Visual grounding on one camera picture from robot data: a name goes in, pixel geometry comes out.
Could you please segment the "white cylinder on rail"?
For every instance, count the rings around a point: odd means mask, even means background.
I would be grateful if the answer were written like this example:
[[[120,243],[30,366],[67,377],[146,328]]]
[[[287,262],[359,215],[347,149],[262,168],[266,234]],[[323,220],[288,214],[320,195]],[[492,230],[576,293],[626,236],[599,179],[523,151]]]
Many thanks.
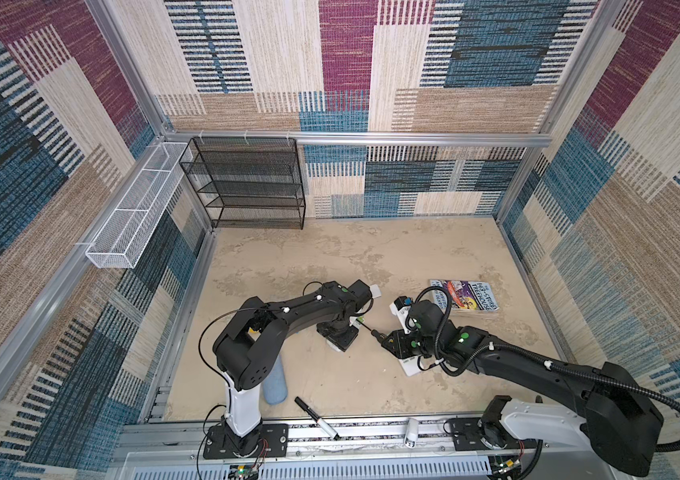
[[[419,438],[419,421],[415,418],[409,418],[407,420],[405,435],[404,435],[404,445],[407,448],[413,449],[417,445]]]

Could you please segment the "aluminium front rail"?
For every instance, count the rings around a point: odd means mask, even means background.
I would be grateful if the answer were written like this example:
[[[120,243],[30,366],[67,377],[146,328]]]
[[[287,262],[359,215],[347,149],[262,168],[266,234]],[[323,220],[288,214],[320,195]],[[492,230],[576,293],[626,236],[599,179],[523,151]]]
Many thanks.
[[[395,452],[486,452],[490,455],[512,455],[520,450],[456,451],[452,438],[442,428],[448,418],[481,417],[479,413],[419,415],[419,416],[371,416],[338,417],[327,422],[334,427],[341,438],[331,440],[310,418],[266,419],[262,423],[286,423],[289,426],[287,454],[283,458],[309,458],[320,455]],[[415,448],[404,445],[407,420],[419,421],[419,438]],[[207,439],[206,432],[211,426],[224,422],[215,418],[205,422],[158,422],[128,425],[123,428],[116,448],[111,455],[112,467],[127,461],[127,457],[146,454],[157,458],[161,454],[189,455],[201,452]]]

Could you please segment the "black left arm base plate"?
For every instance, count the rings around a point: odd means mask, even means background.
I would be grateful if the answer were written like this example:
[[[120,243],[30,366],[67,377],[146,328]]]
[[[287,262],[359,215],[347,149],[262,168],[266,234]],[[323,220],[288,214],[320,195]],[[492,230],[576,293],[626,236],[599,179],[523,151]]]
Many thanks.
[[[286,423],[261,423],[243,437],[227,424],[211,426],[202,450],[204,460],[233,458],[283,458],[287,454],[289,426]]]

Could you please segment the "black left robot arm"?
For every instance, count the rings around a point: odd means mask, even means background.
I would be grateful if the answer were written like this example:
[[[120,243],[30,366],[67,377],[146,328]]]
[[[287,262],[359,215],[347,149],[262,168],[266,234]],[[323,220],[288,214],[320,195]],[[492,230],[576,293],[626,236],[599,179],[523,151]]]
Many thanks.
[[[284,342],[314,327],[345,352],[359,334],[351,320],[364,315],[373,303],[372,290],[363,281],[348,287],[329,281],[290,300],[266,303],[251,297],[237,309],[212,347],[227,386],[224,439],[236,453],[249,454],[260,443],[260,384],[273,370]]]

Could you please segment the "white air conditioner remote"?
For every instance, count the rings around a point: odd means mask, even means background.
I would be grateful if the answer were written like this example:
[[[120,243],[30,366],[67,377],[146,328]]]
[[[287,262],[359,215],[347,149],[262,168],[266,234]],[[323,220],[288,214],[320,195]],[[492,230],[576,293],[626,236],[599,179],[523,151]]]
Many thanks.
[[[407,359],[402,359],[399,361],[405,375],[407,377],[412,377],[423,372],[423,366],[421,365],[421,356],[415,356]]]

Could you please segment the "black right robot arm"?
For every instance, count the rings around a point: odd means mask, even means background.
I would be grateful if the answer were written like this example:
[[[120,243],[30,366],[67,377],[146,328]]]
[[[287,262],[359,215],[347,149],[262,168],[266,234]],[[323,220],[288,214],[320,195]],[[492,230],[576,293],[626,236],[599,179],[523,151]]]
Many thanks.
[[[404,316],[403,328],[375,337],[397,359],[431,358],[451,377],[496,377],[551,399],[534,407],[509,395],[495,396],[477,422],[487,447],[524,447],[529,441],[585,446],[625,474],[648,475],[661,449],[664,421],[655,406],[661,397],[639,386],[623,367],[575,365],[482,329],[457,327],[429,300],[400,297],[393,306]]]

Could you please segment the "black marker pen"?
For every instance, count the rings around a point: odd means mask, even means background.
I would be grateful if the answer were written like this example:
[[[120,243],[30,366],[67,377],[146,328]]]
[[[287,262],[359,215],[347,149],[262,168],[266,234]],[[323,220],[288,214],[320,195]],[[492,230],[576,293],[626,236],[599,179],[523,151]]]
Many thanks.
[[[315,412],[303,399],[299,396],[294,398],[295,404],[303,410],[309,417],[318,425],[318,427],[333,441],[341,438],[337,430],[332,427],[323,417]]]

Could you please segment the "blue grey glasses case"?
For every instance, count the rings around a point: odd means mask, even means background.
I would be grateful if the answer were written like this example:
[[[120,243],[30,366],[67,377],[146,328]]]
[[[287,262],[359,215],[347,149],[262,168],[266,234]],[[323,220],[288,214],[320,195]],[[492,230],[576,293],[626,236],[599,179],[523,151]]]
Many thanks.
[[[281,356],[276,358],[270,373],[262,383],[262,395],[268,405],[278,405],[287,399],[288,386]]]

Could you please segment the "colourful magazine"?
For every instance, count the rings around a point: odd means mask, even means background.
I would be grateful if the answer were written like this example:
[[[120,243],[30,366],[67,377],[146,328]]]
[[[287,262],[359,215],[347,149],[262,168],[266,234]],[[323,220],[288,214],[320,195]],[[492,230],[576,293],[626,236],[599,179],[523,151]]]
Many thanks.
[[[499,310],[489,283],[466,280],[431,279],[431,286],[441,286],[449,292],[453,310],[489,311]]]

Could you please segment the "white battery cover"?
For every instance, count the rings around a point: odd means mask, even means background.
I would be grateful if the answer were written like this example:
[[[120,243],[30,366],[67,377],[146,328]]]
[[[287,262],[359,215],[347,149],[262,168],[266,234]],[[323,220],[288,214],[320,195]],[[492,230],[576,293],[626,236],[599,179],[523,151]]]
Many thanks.
[[[371,285],[371,286],[370,286],[370,291],[371,291],[371,294],[372,294],[372,298],[373,298],[373,299],[376,299],[376,298],[379,298],[379,297],[382,296],[380,287],[379,287],[377,284]]]

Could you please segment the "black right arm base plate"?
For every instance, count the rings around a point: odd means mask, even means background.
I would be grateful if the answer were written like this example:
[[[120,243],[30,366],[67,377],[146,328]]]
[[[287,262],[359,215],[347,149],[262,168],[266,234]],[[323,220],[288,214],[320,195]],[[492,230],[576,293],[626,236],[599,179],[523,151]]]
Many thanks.
[[[480,450],[534,450],[534,439],[518,440],[508,433],[499,422],[487,425],[480,417],[448,418],[442,425],[443,431],[452,438],[456,451]]]

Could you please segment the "white remote with red buttons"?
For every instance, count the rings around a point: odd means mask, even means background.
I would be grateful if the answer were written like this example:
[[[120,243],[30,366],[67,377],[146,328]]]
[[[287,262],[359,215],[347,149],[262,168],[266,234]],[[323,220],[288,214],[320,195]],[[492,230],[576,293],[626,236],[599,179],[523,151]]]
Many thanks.
[[[356,326],[356,318],[349,320],[349,326],[342,331],[330,333],[326,340],[340,352],[346,352],[359,335],[359,328]]]

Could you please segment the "black yellow screwdriver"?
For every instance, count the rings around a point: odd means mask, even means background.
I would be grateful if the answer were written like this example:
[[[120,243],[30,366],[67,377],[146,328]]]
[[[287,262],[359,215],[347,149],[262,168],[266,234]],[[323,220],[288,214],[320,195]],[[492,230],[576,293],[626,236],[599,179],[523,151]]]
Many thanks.
[[[355,322],[357,327],[362,327],[365,329],[367,332],[371,334],[371,336],[380,344],[383,345],[386,342],[387,335],[384,333],[379,332],[376,329],[373,329],[366,325],[365,323],[361,322],[359,319],[356,320]]]

